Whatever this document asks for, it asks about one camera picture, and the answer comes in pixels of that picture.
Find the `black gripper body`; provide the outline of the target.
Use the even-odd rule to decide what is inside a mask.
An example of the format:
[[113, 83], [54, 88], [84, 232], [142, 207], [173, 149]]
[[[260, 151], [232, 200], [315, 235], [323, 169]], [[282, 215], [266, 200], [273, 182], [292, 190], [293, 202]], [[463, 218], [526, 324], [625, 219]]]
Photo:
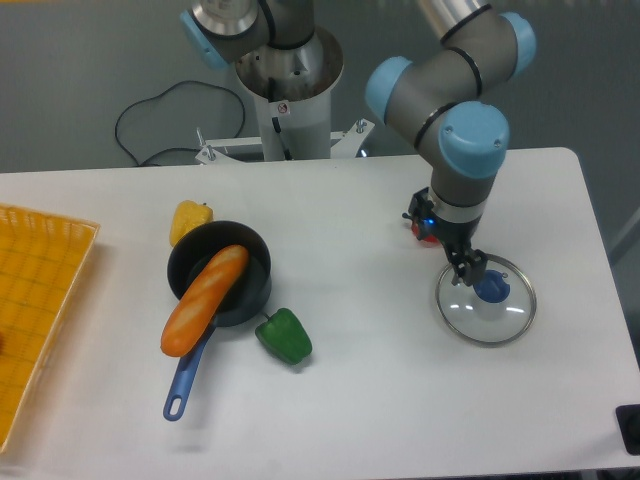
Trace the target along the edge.
[[483, 215], [483, 203], [455, 206], [425, 187], [412, 196], [407, 213], [433, 222], [431, 232], [449, 257], [453, 251], [474, 249], [471, 241]]

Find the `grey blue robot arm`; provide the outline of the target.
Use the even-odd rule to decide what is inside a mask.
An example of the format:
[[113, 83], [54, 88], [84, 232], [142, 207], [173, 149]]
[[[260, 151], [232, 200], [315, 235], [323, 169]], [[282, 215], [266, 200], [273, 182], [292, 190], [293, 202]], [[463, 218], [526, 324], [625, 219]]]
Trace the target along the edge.
[[[418, 238], [443, 246], [455, 282], [478, 285], [487, 255], [472, 236], [509, 143], [509, 124], [481, 95], [526, 69], [537, 49], [531, 25], [486, 1], [426, 1], [441, 44], [431, 60], [403, 57], [371, 74], [366, 103], [432, 169], [407, 216]], [[329, 155], [330, 93], [344, 68], [337, 40], [310, 1], [197, 1], [180, 16], [211, 68], [233, 67], [253, 96], [266, 160]]]

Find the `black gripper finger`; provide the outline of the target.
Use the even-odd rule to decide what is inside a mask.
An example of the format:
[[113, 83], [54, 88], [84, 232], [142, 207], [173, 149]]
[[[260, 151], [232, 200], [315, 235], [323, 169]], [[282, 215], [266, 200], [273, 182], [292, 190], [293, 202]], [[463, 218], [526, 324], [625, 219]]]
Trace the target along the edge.
[[451, 284], [464, 284], [472, 287], [481, 282], [485, 276], [488, 256], [479, 249], [453, 251], [449, 255], [449, 263], [453, 270]]

